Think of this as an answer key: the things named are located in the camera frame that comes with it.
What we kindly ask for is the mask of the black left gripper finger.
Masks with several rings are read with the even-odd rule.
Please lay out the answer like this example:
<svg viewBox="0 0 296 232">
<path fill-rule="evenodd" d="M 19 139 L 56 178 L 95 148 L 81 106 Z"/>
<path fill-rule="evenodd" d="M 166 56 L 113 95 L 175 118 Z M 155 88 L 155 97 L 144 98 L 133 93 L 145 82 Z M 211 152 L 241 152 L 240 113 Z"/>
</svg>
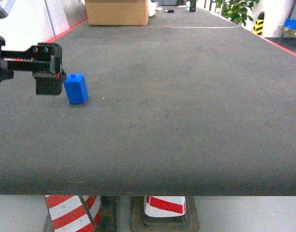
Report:
<svg viewBox="0 0 296 232">
<path fill-rule="evenodd" d="M 57 73 L 34 72 L 33 78 L 36 81 L 37 95 L 60 95 L 62 84 L 66 80 L 66 73 L 64 70 Z"/>
</svg>

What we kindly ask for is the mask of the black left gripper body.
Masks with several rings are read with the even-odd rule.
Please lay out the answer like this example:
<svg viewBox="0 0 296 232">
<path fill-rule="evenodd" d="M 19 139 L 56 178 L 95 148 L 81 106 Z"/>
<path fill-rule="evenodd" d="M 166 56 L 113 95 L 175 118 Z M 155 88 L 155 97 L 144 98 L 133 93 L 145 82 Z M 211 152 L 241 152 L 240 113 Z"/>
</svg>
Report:
<svg viewBox="0 0 296 232">
<path fill-rule="evenodd" d="M 6 51 L 0 36 L 0 83 L 14 78 L 15 71 L 59 73 L 62 68 L 62 47 L 56 43 L 38 43 L 26 51 Z"/>
</svg>

